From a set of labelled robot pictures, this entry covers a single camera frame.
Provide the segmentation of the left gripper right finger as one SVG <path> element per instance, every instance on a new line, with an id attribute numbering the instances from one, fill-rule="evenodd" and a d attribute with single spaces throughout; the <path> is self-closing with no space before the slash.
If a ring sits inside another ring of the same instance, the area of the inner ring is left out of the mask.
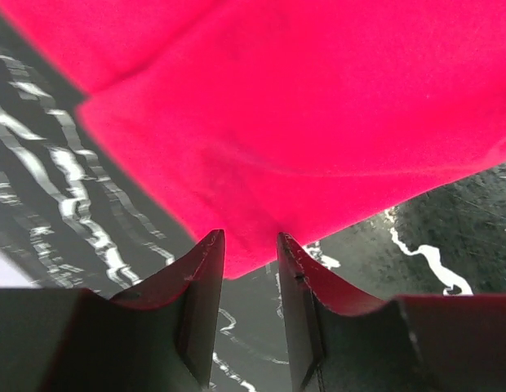
<path id="1" fill-rule="evenodd" d="M 506 391 L 506 294 L 383 301 L 277 238 L 295 391 Z"/>

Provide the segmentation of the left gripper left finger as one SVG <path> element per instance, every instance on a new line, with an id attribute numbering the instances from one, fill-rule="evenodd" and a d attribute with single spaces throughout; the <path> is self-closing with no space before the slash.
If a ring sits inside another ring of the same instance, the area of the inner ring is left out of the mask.
<path id="1" fill-rule="evenodd" d="M 0 391 L 207 390 L 224 254 L 224 232 L 213 230 L 109 299 L 0 288 Z"/>

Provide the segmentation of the pink t shirt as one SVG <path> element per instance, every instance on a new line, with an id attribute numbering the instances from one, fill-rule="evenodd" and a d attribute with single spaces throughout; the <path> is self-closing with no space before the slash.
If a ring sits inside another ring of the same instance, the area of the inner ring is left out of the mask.
<path id="1" fill-rule="evenodd" d="M 506 161 L 506 1 L 0 1 L 226 278 Z"/>

